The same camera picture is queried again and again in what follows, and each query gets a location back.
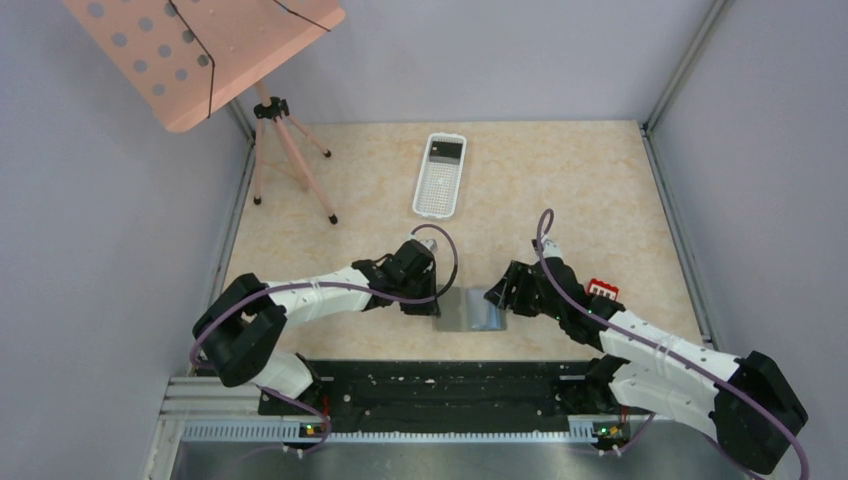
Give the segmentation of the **grey card holder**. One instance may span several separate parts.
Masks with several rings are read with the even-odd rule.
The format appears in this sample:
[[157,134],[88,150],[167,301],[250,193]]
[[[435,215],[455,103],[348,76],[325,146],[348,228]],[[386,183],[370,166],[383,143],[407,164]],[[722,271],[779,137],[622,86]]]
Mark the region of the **grey card holder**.
[[452,333],[505,331],[505,311],[485,300],[485,293],[483,288],[451,287],[438,300],[440,314],[433,328]]

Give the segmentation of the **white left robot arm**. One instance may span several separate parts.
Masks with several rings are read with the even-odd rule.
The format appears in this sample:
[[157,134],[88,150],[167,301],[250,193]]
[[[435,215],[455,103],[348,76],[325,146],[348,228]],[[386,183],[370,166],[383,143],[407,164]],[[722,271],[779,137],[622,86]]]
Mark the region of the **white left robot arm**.
[[229,388],[245,384],[282,394],[297,413],[319,404],[318,376],[297,353],[278,348],[289,329],[343,312],[399,304],[407,315],[438,313],[433,240],[405,241],[378,260],[357,260],[335,272],[292,282],[237,277],[195,323],[195,353]]

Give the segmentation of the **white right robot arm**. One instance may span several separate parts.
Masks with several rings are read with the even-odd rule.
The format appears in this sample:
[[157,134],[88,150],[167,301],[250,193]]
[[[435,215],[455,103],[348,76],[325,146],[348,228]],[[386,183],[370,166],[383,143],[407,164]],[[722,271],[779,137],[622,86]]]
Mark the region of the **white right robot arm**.
[[602,352],[586,376],[594,409],[621,405],[672,419],[753,473],[772,473],[809,419],[771,357],[718,352],[663,331],[615,295],[585,288],[559,258],[511,262],[484,298],[519,316],[550,317],[572,340]]

